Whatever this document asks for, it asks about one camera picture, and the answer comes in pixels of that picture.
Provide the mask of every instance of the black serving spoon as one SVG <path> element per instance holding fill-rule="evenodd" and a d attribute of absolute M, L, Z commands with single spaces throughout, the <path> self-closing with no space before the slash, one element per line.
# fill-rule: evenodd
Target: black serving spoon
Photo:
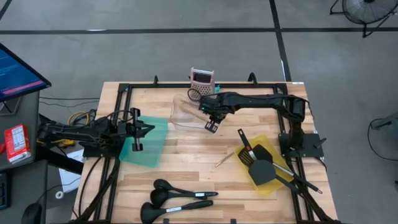
<path fill-rule="evenodd" d="M 157 179 L 154 181 L 154 187 L 155 189 L 162 189 L 162 190 L 174 190 L 176 192 L 180 192 L 183 194 L 187 194 L 187 193 L 193 193 L 189 190 L 183 190 L 183 189 L 178 189 L 176 187 L 173 187 L 169 182 L 167 182 L 167 180 L 164 179 Z M 206 200 L 207 197 L 201 197 L 201 196 L 197 196 L 197 199 L 200 200 Z"/>
<path fill-rule="evenodd" d="M 165 213 L 176 212 L 180 210 L 204 208 L 211 205 L 213 205 L 212 200 L 204 200 L 201 202 L 189 203 L 181 207 L 175 207 L 175 208 L 155 208 L 153 204 L 146 202 L 141 207 L 141 221 L 143 224 L 151 224 L 157 219 L 157 217 Z"/>
<path fill-rule="evenodd" d="M 176 197 L 212 197 L 218 195 L 218 192 L 189 192 L 189 193 L 173 193 L 164 189 L 155 189 L 150 193 L 150 201 L 154 208 L 160 208 L 167 199 Z"/>

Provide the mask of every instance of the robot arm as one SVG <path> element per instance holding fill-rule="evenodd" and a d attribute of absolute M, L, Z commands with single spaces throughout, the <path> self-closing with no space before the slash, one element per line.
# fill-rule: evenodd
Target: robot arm
<path fill-rule="evenodd" d="M 228 113 L 235 114 L 235 111 L 241 108 L 273 108 L 292 122 L 289 131 L 290 147 L 301 149 L 303 144 L 301 123 L 305 118 L 305 102 L 303 98 L 294 95 L 240 95 L 235 92 L 225 92 L 201 97 L 199 110 L 210 115 L 210 121 L 206 123 L 205 129 L 215 133 L 218 124 Z"/>
<path fill-rule="evenodd" d="M 138 120 L 140 110 L 131 108 L 132 122 L 112 122 L 108 117 L 102 117 L 84 126 L 69 126 L 55 121 L 47 122 L 38 130 L 37 139 L 44 143 L 60 139 L 80 141 L 85 148 L 85 157 L 119 157 L 126 138 L 133 137 L 133 151 L 141 151 L 142 144 L 139 139 L 155 128 Z"/>

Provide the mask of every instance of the monitor screen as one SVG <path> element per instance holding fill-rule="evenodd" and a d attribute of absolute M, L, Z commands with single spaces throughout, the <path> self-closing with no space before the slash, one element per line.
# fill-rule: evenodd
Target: monitor screen
<path fill-rule="evenodd" d="M 50 86 L 33 68 L 5 47 L 0 48 L 0 102 Z"/>

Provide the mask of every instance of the wooden table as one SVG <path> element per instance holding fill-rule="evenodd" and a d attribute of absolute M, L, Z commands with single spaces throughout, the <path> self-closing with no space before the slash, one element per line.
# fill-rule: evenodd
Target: wooden table
<path fill-rule="evenodd" d="M 114 110 L 119 82 L 104 83 L 101 99 L 98 105 L 97 117 L 106 116 Z M 289 94 L 307 98 L 302 83 L 287 83 Z M 263 88 L 229 89 L 245 95 L 272 93 Z M 141 109 L 141 114 L 170 118 L 172 102 L 175 95 L 186 95 L 186 88 L 136 88 L 133 90 L 131 106 Z M 121 109 L 124 108 L 125 95 L 122 98 Z M 315 130 L 313 118 L 307 108 L 302 128 L 306 133 Z M 227 118 L 236 121 L 234 126 L 223 126 L 215 134 L 177 130 L 169 123 L 169 133 L 163 154 L 156 169 L 121 163 L 118 186 L 114 201 L 112 222 L 140 223 L 140 207 L 144 202 L 150 202 L 149 194 L 154 189 L 155 179 L 168 180 L 173 186 L 192 191 L 217 191 L 219 196 L 212 198 L 211 207 L 169 213 L 161 216 L 156 223 L 162 223 L 169 218 L 170 223 L 229 223 L 237 219 L 238 223 L 294 223 L 295 215 L 292 196 L 287 187 L 277 192 L 260 196 L 249 183 L 244 171 L 235 157 L 229 158 L 219 167 L 215 164 L 241 145 L 237 134 L 243 128 L 248 139 L 259 134 L 265 134 L 279 151 L 279 124 L 276 110 L 273 109 L 241 109 Z M 78 208 L 81 186 L 93 165 L 95 158 L 85 162 L 75 210 Z M 307 180 L 315 184 L 323 194 L 312 190 L 310 193 L 332 218 L 337 218 L 335 206 L 330 192 L 325 168 L 313 158 L 303 158 Z M 98 191 L 103 159 L 94 168 L 82 200 L 82 210 L 92 201 Z M 164 207 L 174 207 L 191 203 L 192 198 L 173 198 Z M 101 218 L 104 218 L 108 203 L 108 194 L 104 196 Z M 303 201 L 300 202 L 303 219 L 306 219 Z"/>

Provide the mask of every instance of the fan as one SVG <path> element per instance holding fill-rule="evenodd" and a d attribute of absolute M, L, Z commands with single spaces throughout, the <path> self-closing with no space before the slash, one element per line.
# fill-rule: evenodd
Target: fan
<path fill-rule="evenodd" d="M 363 25 L 363 37 L 371 35 L 379 28 L 390 16 L 395 13 L 398 6 L 398 0 L 341 0 L 343 11 L 333 12 L 330 8 L 330 14 L 344 14 L 347 19 L 355 24 Z M 367 25 L 381 21 L 370 33 L 367 33 Z"/>

